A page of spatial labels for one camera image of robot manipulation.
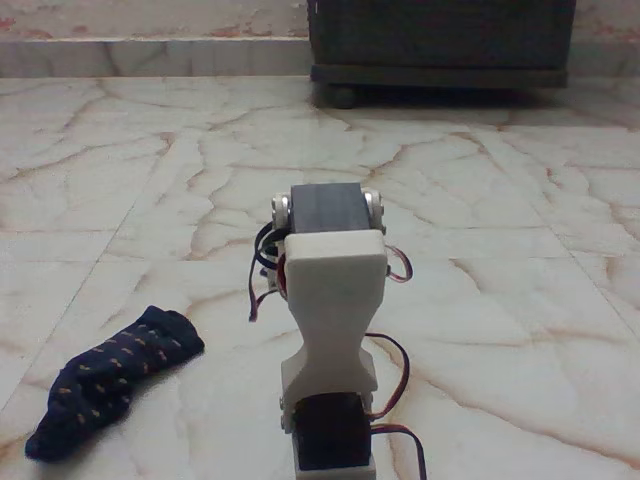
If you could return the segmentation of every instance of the marble floor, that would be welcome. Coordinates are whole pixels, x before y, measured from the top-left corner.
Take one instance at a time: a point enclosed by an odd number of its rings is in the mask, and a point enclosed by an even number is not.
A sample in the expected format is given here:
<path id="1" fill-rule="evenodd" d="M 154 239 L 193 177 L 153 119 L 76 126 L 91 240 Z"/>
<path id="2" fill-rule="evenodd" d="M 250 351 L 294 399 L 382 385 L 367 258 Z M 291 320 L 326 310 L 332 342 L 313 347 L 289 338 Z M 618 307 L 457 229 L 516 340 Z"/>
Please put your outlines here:
<path id="1" fill-rule="evenodd" d="M 293 479 L 284 302 L 247 322 L 275 192 L 360 181 L 416 270 L 372 330 L 435 480 L 640 479 L 640 80 L 319 110 L 302 78 L 0 81 L 0 480 Z M 24 441 L 72 356 L 149 304 L 207 351 L 70 462 Z M 380 405 L 399 358 L 373 354 Z M 417 479 L 376 438 L 381 480 Z"/>

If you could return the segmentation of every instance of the wall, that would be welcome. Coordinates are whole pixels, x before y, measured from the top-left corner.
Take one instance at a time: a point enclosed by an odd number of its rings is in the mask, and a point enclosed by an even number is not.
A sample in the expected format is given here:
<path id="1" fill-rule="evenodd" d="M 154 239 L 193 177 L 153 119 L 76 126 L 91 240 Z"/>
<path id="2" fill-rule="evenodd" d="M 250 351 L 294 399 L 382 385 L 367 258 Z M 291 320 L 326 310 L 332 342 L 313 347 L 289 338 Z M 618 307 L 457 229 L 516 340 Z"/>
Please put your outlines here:
<path id="1" fill-rule="evenodd" d="M 306 34 L 304 1 L 0 0 L 0 40 Z M 640 0 L 578 0 L 574 41 L 640 43 Z"/>

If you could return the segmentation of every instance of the sock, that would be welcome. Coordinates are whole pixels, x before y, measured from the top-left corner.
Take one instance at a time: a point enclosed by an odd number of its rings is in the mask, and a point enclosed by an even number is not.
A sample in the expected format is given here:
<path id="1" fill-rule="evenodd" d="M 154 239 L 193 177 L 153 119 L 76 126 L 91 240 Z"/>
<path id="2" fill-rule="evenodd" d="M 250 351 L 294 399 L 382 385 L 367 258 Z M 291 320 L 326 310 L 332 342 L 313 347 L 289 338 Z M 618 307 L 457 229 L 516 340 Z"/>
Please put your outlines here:
<path id="1" fill-rule="evenodd" d="M 137 383 L 203 351 L 204 343 L 187 318 L 148 307 L 134 324 L 60 371 L 47 413 L 27 441 L 26 456 L 44 462 L 68 457 L 124 417 Z"/>

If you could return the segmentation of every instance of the patterned sock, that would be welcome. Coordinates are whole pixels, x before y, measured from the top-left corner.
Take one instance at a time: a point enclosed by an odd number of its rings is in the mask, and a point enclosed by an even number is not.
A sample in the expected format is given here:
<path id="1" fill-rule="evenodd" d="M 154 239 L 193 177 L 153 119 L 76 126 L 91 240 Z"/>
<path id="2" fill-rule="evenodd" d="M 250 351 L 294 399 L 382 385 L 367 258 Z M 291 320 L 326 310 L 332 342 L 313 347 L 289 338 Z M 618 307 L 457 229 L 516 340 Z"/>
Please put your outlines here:
<path id="1" fill-rule="evenodd" d="M 47 413 L 27 441 L 26 456 L 44 462 L 64 459 L 127 413 L 136 383 L 203 351 L 204 343 L 187 318 L 147 308 L 133 325 L 60 371 Z"/>

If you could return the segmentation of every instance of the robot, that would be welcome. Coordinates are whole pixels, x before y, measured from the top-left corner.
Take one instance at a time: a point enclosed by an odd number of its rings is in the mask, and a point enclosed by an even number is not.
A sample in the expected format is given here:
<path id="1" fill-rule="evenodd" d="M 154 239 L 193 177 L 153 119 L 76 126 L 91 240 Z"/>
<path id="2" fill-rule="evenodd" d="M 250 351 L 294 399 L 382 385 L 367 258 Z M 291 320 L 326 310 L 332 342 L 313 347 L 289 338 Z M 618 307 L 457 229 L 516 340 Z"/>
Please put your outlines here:
<path id="1" fill-rule="evenodd" d="M 380 194 L 357 183 L 293 186 L 272 201 L 273 221 L 257 235 L 251 264 L 250 320 L 272 293 L 287 301 L 303 345 L 282 363 L 282 428 L 292 435 L 297 480 L 375 480 L 371 436 L 405 433 L 416 442 L 420 479 L 426 480 L 417 436 L 400 425 L 376 424 L 395 406 L 409 380 L 409 356 L 392 338 L 367 333 L 382 303 L 387 278 L 413 275 L 402 251 L 385 245 Z M 404 276 L 391 271 L 388 252 L 398 256 Z M 269 290 L 256 297 L 256 263 Z M 405 368 L 392 398 L 372 412 L 377 390 L 365 336 L 392 342 Z"/>

